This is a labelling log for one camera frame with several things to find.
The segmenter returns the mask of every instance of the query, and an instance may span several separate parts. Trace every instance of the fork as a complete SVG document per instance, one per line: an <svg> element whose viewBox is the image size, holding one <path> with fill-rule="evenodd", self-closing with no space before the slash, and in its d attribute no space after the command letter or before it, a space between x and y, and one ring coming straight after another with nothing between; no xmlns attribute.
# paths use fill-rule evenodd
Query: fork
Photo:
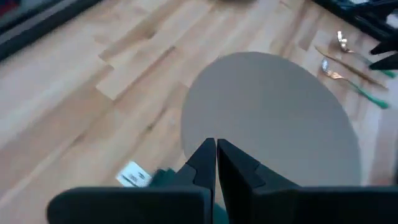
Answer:
<svg viewBox="0 0 398 224"><path fill-rule="evenodd" d="M374 96L372 96L370 93L366 92L365 90L363 90L361 87L359 87L357 84L353 83L351 80L341 76L339 73L334 72L332 70L329 70L329 63L326 59L322 60L322 65L321 65L322 71L323 73L334 80L344 80L346 82L348 82L351 86L353 86L355 88L355 90L360 94L365 96L368 100L370 100L371 102L375 103L376 105L378 105L380 108L382 109L387 109L389 107L389 104L387 102L385 102L384 100L380 100L375 98Z"/></svg>

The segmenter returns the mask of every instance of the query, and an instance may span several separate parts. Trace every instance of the card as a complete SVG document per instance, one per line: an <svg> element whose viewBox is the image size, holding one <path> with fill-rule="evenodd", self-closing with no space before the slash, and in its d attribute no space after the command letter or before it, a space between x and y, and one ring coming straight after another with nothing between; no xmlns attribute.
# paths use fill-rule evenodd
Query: card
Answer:
<svg viewBox="0 0 398 224"><path fill-rule="evenodd" d="M116 179L125 187L146 187L149 185L151 176L135 162L128 163L118 173Z"/></svg>

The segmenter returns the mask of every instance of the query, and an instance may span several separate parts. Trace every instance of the wooden floor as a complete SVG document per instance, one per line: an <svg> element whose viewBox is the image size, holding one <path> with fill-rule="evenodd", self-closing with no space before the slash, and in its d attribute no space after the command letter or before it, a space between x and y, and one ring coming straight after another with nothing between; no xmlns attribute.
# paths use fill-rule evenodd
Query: wooden floor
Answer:
<svg viewBox="0 0 398 224"><path fill-rule="evenodd" d="M366 71L336 50L336 31L364 53L377 42L307 0L234 2L104 0L0 63L0 223L45 223L54 195L119 185L114 177L130 160L148 172L180 168L190 85L214 59L239 51L281 55L323 82L358 134L364 184L387 184L398 111L324 77L314 48ZM384 91L331 66L397 108L398 80L373 73Z"/></svg>

